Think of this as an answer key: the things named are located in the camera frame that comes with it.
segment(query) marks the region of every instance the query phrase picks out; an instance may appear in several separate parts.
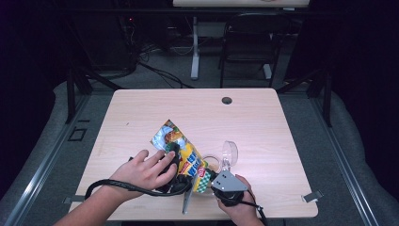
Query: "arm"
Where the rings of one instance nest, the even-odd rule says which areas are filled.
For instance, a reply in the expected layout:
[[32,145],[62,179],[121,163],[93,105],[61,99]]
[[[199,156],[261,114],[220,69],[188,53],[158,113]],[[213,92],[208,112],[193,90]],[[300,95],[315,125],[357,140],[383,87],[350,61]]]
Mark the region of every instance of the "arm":
[[[120,166],[110,179],[148,190],[165,185],[175,175],[176,164],[170,166],[166,173],[161,175],[159,173],[171,162],[175,152],[168,153],[162,160],[160,159],[165,155],[164,151],[159,151],[145,160],[148,155],[147,150],[139,152],[132,161]],[[128,191],[120,187],[102,186],[56,225],[102,225],[122,203],[141,195],[140,192]]]
[[[235,177],[243,182],[247,186],[250,193],[253,194],[250,184],[246,178],[240,175],[235,175]],[[243,201],[254,203],[252,196],[247,191],[244,192]],[[232,222],[238,226],[263,226],[263,223],[258,219],[258,216],[256,215],[256,209],[253,206],[237,204],[235,206],[226,207],[221,200],[217,200],[217,204],[221,210],[230,216]]]

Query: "human hand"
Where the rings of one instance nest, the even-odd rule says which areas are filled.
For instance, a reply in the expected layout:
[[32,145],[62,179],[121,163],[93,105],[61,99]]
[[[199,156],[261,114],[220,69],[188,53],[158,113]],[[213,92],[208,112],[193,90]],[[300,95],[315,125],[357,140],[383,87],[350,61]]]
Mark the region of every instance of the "human hand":
[[[161,175],[159,173],[172,161],[175,152],[169,152],[165,155],[165,151],[158,151],[155,155],[146,159],[148,156],[149,151],[140,151],[134,159],[120,166],[109,179],[129,183],[148,190],[154,190],[165,185],[175,176],[176,164],[172,164],[167,172]],[[142,195],[138,191],[128,191],[120,187],[112,188],[117,191],[121,202],[126,202]]]
[[[240,180],[242,183],[244,183],[247,186],[248,191],[250,191],[250,193],[253,194],[253,192],[251,190],[251,186],[246,178],[244,178],[240,175],[235,175],[235,177],[238,180]],[[255,203],[255,201],[253,200],[252,196],[249,194],[248,191],[244,192],[243,201]],[[256,209],[254,206],[239,203],[235,206],[227,207],[223,204],[223,202],[220,199],[217,199],[217,204],[219,205],[219,208],[221,210],[223,210],[226,214],[228,214],[230,216],[232,222],[234,222],[238,226],[241,226],[241,225],[250,225],[250,226],[263,225],[262,222],[258,219],[258,217],[256,215]]]

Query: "colorful snack bag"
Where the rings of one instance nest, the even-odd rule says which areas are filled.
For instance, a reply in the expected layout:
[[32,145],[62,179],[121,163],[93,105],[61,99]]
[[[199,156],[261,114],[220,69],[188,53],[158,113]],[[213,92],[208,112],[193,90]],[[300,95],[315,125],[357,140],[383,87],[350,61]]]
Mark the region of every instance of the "colorful snack bag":
[[194,182],[193,190],[200,193],[204,192],[210,180],[210,175],[205,170],[208,167],[208,163],[202,159],[200,153],[179,128],[171,120],[168,120],[152,138],[151,143],[156,149],[165,150],[168,153],[171,142],[180,145],[178,173],[192,177],[198,174],[199,177]]

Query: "wrist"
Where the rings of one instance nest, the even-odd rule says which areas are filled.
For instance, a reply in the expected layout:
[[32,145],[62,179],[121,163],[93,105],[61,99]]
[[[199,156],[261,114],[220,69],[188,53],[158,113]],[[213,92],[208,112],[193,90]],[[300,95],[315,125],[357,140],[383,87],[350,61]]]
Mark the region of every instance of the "wrist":
[[128,200],[126,199],[124,192],[126,192],[126,190],[123,190],[123,188],[120,187],[101,186],[96,193],[99,193],[99,195],[101,195],[108,201],[119,206]]

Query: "light wood tabletop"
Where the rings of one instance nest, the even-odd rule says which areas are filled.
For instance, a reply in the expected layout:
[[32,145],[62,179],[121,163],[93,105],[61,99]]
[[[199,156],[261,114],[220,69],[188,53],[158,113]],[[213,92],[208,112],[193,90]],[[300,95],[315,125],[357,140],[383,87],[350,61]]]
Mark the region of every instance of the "light wood tabletop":
[[[222,98],[229,97],[229,105]],[[147,149],[167,121],[173,121],[201,155],[221,157],[235,142],[233,174],[247,178],[267,218],[312,218],[315,202],[303,202],[311,188],[273,89],[123,89],[114,93],[76,195],[109,176],[130,156]],[[193,194],[182,214],[183,195],[143,195],[124,203],[110,220],[228,219],[211,192]],[[80,202],[73,202],[71,210]]]
[[173,0],[174,7],[306,8],[310,0]]

